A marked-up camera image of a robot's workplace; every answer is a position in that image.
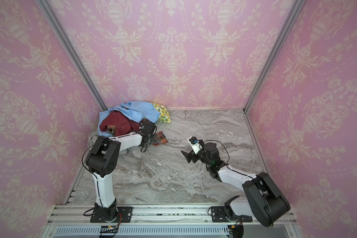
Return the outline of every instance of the pink damask wallpaper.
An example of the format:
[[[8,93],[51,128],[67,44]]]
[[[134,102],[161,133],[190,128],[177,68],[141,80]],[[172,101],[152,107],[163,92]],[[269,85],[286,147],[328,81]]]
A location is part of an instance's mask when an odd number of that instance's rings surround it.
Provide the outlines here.
[[[249,118],[304,237],[357,237],[356,0],[305,2]]]
[[[293,0],[49,0],[107,106],[243,108]]]
[[[33,0],[0,0],[0,237],[37,238],[99,108]]]

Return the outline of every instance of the gray cloth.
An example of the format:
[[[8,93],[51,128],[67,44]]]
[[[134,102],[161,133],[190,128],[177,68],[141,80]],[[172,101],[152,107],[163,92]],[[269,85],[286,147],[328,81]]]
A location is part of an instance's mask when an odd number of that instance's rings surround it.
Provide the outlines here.
[[[97,141],[99,137],[98,131],[93,131],[89,134],[89,140],[87,142],[87,147],[90,147],[91,145],[94,145],[95,141]],[[127,150],[122,150],[119,152],[119,155],[125,155],[127,154]]]

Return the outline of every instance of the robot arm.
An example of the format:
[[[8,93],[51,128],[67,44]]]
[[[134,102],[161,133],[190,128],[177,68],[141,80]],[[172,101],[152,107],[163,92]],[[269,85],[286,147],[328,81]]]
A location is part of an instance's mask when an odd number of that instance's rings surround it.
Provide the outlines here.
[[[239,196],[225,202],[225,213],[229,220],[236,220],[241,215],[254,216],[268,227],[290,210],[289,202],[268,174],[249,174],[234,169],[221,160],[214,143],[204,144],[194,136],[188,138],[188,142],[192,150],[189,153],[181,151],[188,163],[200,160],[206,164],[206,170],[212,178],[245,192],[249,205]]]
[[[107,222],[116,219],[116,198],[112,189],[112,173],[118,162],[119,152],[132,146],[148,145],[156,126],[146,123],[138,132],[131,132],[118,137],[99,136],[93,145],[86,164],[94,181],[97,198],[94,204],[95,216]]]

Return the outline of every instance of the ventilation grille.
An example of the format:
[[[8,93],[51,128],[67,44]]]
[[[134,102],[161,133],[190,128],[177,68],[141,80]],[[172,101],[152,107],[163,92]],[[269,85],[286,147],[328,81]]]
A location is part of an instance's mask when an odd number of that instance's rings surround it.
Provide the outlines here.
[[[66,235],[98,235],[100,226],[58,226],[54,237]],[[227,225],[132,225],[121,226],[119,235],[229,235]]]

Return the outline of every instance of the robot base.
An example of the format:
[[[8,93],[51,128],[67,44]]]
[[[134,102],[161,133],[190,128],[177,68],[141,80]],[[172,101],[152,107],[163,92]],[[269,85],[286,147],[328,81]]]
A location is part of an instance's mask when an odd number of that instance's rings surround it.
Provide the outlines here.
[[[97,203],[94,205],[93,215],[91,216],[91,223],[119,223],[121,217],[121,223],[130,223],[132,217],[133,207],[116,207],[110,206],[109,208],[103,208]]]
[[[229,222],[224,206],[210,207],[213,222]],[[241,215],[243,222],[252,222],[252,217]]]

